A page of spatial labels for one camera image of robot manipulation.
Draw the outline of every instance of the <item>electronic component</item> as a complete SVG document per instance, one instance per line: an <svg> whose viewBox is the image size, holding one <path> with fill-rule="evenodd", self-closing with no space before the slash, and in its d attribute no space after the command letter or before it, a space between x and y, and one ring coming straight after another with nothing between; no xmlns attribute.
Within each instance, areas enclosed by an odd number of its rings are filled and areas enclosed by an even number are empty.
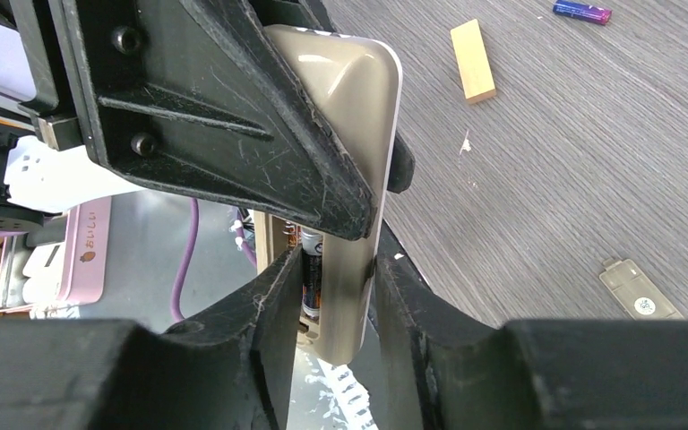
<svg viewBox="0 0 688 430"><path fill-rule="evenodd" d="M302 309L313 321L320 317L323 283L323 235L302 228Z"/></svg>
<svg viewBox="0 0 688 430"><path fill-rule="evenodd" d="M610 9L603 9L602 7L590 6L588 4L564 2L562 0L557 0L553 4L553 12L556 15L600 25L606 25L608 20L610 20L610 15L613 13Z"/></svg>
<svg viewBox="0 0 688 430"><path fill-rule="evenodd" d="M468 103L478 103L496 95L495 80L492 78L492 69L486 58L486 48L484 40L481 39L478 20L466 22L452 29L450 35Z"/></svg>
<svg viewBox="0 0 688 430"><path fill-rule="evenodd" d="M22 275L27 278L40 278L43 273L48 272L58 282L62 280L64 264L65 244L38 246L22 268Z"/></svg>
<svg viewBox="0 0 688 430"><path fill-rule="evenodd" d="M658 287L632 260L603 262L600 280L634 319L683 319Z"/></svg>
<svg viewBox="0 0 688 430"><path fill-rule="evenodd" d="M314 224L299 223L303 228L323 232L325 243L320 335L313 342L314 353L328 363L342 365L354 358L363 343L400 106L402 68L394 51L375 40L283 25L264 30L331 123L343 149L374 194L374 221L358 240L330 234ZM328 196L324 200L325 206L331 204ZM316 212L323 214L324 208Z"/></svg>

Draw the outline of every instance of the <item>battery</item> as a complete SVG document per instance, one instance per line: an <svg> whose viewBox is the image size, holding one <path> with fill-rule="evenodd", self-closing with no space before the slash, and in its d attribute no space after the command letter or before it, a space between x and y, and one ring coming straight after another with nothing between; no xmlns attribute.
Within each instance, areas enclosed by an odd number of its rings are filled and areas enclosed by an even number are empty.
<svg viewBox="0 0 688 430"><path fill-rule="evenodd" d="M302 309L310 319L320 317L323 283L323 235L302 228Z"/></svg>
<svg viewBox="0 0 688 430"><path fill-rule="evenodd" d="M299 226L293 222L286 221L283 233L288 236L288 247L293 248L299 243Z"/></svg>
<svg viewBox="0 0 688 430"><path fill-rule="evenodd" d="M610 9L603 9L602 7L590 6L588 4L565 2L563 0L557 0L553 4L553 12L556 15L568 16L600 25L606 25L608 20L610 20L610 15L613 13Z"/></svg>

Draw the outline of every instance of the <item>aa battery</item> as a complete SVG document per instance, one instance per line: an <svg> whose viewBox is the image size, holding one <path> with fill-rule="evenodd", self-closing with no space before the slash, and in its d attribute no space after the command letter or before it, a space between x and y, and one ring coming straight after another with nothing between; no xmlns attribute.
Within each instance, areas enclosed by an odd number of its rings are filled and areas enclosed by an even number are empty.
<svg viewBox="0 0 688 430"><path fill-rule="evenodd" d="M323 283L323 235L302 228L302 308L311 319L320 317Z"/></svg>
<svg viewBox="0 0 688 430"><path fill-rule="evenodd" d="M568 16L581 21L592 22L593 24L606 25L613 13L610 9L590 6L565 0L557 0L553 4L553 12L557 15Z"/></svg>

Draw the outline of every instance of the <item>blue battery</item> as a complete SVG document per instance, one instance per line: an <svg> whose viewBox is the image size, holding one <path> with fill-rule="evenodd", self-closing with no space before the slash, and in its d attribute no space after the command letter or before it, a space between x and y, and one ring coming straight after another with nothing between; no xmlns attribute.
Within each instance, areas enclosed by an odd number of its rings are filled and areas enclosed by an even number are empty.
<svg viewBox="0 0 688 430"><path fill-rule="evenodd" d="M606 25L613 13L610 9L579 4L574 2L564 2L557 0L553 5L553 12L556 15L568 16L576 20L592 22L593 24Z"/></svg>

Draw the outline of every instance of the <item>wooden block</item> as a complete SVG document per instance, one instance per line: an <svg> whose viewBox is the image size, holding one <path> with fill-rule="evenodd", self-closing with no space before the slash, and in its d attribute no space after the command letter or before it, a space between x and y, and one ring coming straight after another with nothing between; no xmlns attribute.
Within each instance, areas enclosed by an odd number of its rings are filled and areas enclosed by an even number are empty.
<svg viewBox="0 0 688 430"><path fill-rule="evenodd" d="M497 94L492 69L486 59L484 40L481 39L481 29L478 20L450 30L452 45L460 68L460 79L465 90L465 99L469 103L478 103Z"/></svg>
<svg viewBox="0 0 688 430"><path fill-rule="evenodd" d="M264 212L254 211L254 251L257 255L257 274L262 273L288 248L283 232L286 222Z"/></svg>

